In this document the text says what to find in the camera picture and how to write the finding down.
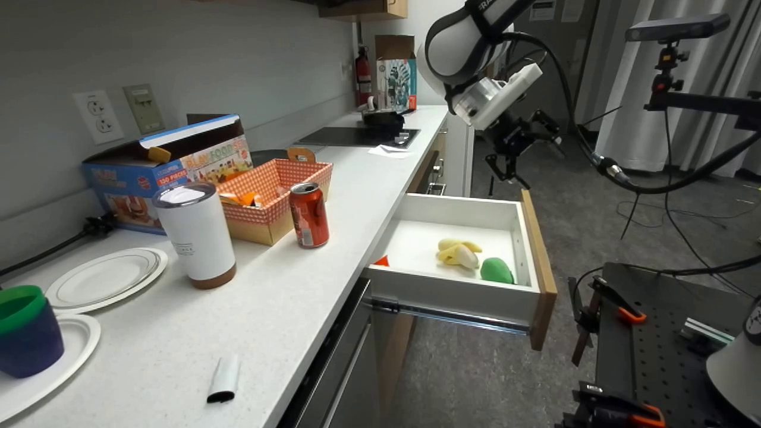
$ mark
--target orange box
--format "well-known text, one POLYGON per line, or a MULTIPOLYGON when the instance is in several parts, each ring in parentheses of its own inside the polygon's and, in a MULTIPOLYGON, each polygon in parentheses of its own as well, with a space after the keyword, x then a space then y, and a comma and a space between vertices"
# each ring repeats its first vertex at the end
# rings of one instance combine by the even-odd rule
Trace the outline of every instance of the orange box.
POLYGON ((231 235, 262 244, 277 243, 293 230, 289 187, 301 181, 314 181, 328 197, 330 163, 271 159, 232 181, 221 182, 219 193, 259 194, 262 207, 223 205, 231 235))

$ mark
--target floor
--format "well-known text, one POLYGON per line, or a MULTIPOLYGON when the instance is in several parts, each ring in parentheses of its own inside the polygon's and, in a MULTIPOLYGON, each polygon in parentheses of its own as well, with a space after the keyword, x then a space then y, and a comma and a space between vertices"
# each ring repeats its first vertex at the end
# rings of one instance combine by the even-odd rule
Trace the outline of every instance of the floor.
MULTIPOLYGON (((515 197, 515 182, 496 181, 490 194, 490 147, 475 146, 472 197, 515 197)), ((702 266, 663 215, 663 197, 641 197, 621 238, 632 194, 599 179, 572 147, 544 142, 517 162, 533 190, 554 266, 558 300, 546 344, 533 352, 521 336, 500 336, 466 326, 418 322, 403 364, 390 425, 396 428, 540 428, 575 412, 571 389, 594 380, 594 350, 571 364, 575 323, 566 293, 569 276, 605 262, 653 268, 702 266)), ((665 175, 632 175, 663 182, 665 175)), ((698 181, 670 194, 673 218, 708 263, 750 257, 761 250, 759 182, 735 179, 698 181)), ((711 288, 741 288, 759 295, 761 266, 723 279, 689 279, 711 288)))

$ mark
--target cardboard box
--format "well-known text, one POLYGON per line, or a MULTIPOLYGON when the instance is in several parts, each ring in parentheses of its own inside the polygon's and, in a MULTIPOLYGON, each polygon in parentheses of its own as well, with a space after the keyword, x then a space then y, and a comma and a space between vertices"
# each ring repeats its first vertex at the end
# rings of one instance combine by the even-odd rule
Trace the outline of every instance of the cardboard box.
POLYGON ((381 109, 415 109, 413 36, 375 36, 375 94, 381 109))
POLYGON ((314 181, 322 190, 322 200, 328 200, 330 172, 330 163, 271 159, 219 185, 219 193, 257 194, 262 201, 262 207, 223 205, 231 235, 262 244, 277 243, 293 230, 289 187, 301 181, 314 181))
POLYGON ((252 156, 238 116, 215 116, 152 132, 112 147, 80 163, 99 205, 114 211, 120 226, 163 234, 152 197, 182 182, 223 182, 252 168, 252 156), (162 147, 169 162, 152 162, 146 153, 162 147))

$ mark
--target green object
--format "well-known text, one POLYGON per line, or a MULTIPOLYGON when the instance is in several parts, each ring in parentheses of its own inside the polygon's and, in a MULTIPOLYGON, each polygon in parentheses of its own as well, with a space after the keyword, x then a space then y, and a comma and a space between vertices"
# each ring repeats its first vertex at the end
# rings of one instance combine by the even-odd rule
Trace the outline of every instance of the green object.
POLYGON ((508 266, 500 257, 488 257, 481 263, 481 279, 494 281, 494 282, 515 282, 515 276, 508 270, 508 266))
POLYGON ((36 286, 19 286, 0 293, 0 336, 9 336, 44 310, 44 295, 36 286))

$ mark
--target wall outlet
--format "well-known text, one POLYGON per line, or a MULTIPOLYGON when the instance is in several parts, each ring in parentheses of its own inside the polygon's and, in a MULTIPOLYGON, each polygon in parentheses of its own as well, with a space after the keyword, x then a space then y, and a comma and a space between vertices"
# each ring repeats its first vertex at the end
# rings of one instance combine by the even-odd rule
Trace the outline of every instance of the wall outlet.
POLYGON ((123 128, 104 91, 74 92, 74 103, 94 142, 123 138, 123 128))
POLYGON ((150 86, 123 86, 123 98, 129 103, 129 106, 133 109, 133 118, 141 128, 141 132, 154 132, 163 128, 162 113, 158 113, 158 104, 152 98, 150 86))

